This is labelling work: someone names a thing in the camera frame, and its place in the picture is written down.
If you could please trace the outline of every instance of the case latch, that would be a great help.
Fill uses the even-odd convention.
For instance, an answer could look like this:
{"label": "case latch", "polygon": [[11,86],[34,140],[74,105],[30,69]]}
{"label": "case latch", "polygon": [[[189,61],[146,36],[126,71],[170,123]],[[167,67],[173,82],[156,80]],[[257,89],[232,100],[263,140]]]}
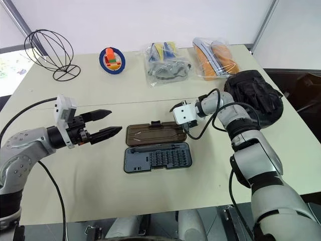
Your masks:
{"label": "case latch", "polygon": [[149,126],[150,127],[161,127],[162,124],[161,124],[161,121],[157,120],[156,122],[151,121]]}

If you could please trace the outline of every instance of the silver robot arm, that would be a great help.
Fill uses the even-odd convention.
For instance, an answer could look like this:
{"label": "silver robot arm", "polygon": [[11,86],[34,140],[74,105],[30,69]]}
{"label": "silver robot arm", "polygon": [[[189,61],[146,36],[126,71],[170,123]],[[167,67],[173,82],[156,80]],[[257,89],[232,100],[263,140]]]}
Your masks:
{"label": "silver robot arm", "polygon": [[[191,104],[183,102],[173,109],[176,123],[186,129],[191,122],[213,114],[217,102],[217,92]],[[221,92],[220,107],[233,102],[229,93]],[[320,224],[296,191],[283,181],[278,155],[246,110],[235,104],[221,110],[217,117],[235,151],[230,158],[232,169],[238,181],[252,190],[255,239],[321,240]]]}
{"label": "silver robot arm", "polygon": [[27,177],[32,167],[42,158],[67,146],[82,145],[108,139],[122,127],[108,127],[90,134],[85,123],[109,115],[109,110],[95,110],[74,116],[76,105],[73,99],[59,95],[55,104],[57,126],[22,131],[13,135],[0,149],[0,232],[1,240],[15,231],[20,220],[20,201]]}

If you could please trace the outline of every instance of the tool case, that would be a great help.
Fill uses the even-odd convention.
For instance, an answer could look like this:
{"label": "tool case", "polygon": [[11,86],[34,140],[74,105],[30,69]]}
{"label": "tool case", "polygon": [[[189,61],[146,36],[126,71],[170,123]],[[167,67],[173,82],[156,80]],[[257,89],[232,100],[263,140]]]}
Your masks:
{"label": "tool case", "polygon": [[183,168],[192,164],[183,128],[175,122],[130,125],[126,131],[124,171],[136,173],[156,168]]}

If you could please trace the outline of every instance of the roll of tape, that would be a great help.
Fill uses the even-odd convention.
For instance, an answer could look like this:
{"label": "roll of tape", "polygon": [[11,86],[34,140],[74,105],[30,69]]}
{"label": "roll of tape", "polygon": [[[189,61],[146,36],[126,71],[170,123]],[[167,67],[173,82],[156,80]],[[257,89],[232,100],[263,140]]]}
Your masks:
{"label": "roll of tape", "polygon": [[111,48],[114,53],[118,54],[120,59],[121,59],[121,66],[119,69],[117,70],[111,70],[111,69],[108,69],[106,64],[105,64],[105,55],[106,55],[106,49],[103,49],[101,52],[100,52],[100,55],[99,55],[99,62],[100,62],[100,66],[108,73],[110,74],[119,74],[120,72],[122,72],[125,68],[125,64],[126,64],[126,61],[125,61],[125,57],[124,55],[122,54],[122,52],[118,49],[115,49],[115,48],[112,48],[112,47],[109,47]]}

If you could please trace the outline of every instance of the white wall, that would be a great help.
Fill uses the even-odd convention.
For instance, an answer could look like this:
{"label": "white wall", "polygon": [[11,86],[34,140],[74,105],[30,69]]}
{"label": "white wall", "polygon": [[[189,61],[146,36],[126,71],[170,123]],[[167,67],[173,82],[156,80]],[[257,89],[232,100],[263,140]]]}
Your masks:
{"label": "white wall", "polygon": [[25,38],[0,5],[0,49],[23,44]]}
{"label": "white wall", "polygon": [[253,56],[263,68],[321,69],[321,1],[280,0]]}
{"label": "white wall", "polygon": [[139,50],[146,43],[192,45],[199,37],[253,43],[271,0],[13,0],[31,30],[65,36],[76,53],[113,46]]}

